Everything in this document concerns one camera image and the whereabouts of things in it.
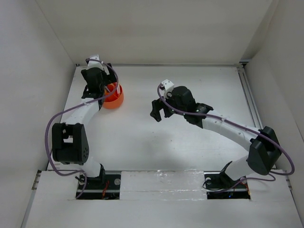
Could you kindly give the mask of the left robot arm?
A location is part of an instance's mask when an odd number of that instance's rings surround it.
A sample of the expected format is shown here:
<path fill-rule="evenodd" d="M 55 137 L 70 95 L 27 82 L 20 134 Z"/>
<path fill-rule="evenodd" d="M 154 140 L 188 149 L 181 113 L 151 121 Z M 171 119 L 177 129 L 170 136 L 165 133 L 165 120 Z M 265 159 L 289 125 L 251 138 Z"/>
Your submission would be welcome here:
<path fill-rule="evenodd" d="M 86 86 L 81 96 L 82 106 L 63 122 L 52 126 L 52 157 L 64 165 L 75 164 L 81 168 L 95 188 L 105 185 L 105 170 L 89 154 L 86 125 L 102 108 L 106 87 L 117 82 L 111 63 L 102 66 L 98 60 L 89 59 L 87 68 L 81 70 Z"/>

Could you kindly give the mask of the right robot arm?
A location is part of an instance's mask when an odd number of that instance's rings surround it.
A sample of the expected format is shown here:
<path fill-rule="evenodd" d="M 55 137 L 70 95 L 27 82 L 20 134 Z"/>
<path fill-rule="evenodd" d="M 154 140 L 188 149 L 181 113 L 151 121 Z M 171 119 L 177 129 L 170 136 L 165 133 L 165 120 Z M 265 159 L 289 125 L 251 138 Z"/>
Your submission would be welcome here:
<path fill-rule="evenodd" d="M 159 98 L 152 101 L 151 117 L 162 120 L 160 111 L 169 118 L 181 115 L 192 125 L 217 133 L 241 146 L 247 155 L 228 162 L 216 175 L 214 181 L 222 187 L 231 187 L 242 178 L 256 173 L 262 176 L 272 174 L 272 168 L 282 151 L 270 127 L 258 129 L 238 124 L 218 113 L 212 106 L 198 103 L 185 86 L 175 87 L 170 81 L 163 81 L 157 87 Z"/>

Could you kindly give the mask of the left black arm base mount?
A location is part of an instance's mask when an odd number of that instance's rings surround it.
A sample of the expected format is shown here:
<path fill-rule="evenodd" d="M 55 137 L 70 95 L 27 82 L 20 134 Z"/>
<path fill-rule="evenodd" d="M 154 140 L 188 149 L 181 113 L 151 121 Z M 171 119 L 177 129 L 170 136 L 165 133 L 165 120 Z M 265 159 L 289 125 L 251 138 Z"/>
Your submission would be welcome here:
<path fill-rule="evenodd" d="M 121 172 L 106 172 L 104 182 L 98 178 L 88 178 L 85 190 L 78 200 L 119 200 L 121 186 Z"/>

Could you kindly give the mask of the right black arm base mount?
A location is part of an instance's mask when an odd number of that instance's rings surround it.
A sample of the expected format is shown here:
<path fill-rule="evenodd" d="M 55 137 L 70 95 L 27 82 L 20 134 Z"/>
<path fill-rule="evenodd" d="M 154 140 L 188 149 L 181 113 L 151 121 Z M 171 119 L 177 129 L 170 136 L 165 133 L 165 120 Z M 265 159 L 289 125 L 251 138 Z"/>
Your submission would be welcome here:
<path fill-rule="evenodd" d="M 204 174 L 202 188 L 207 191 L 208 200 L 230 200 L 230 199 L 251 199 L 249 188 L 246 183 L 236 183 L 239 180 L 232 180 L 226 173 L 230 161 L 220 172 L 207 172 Z"/>

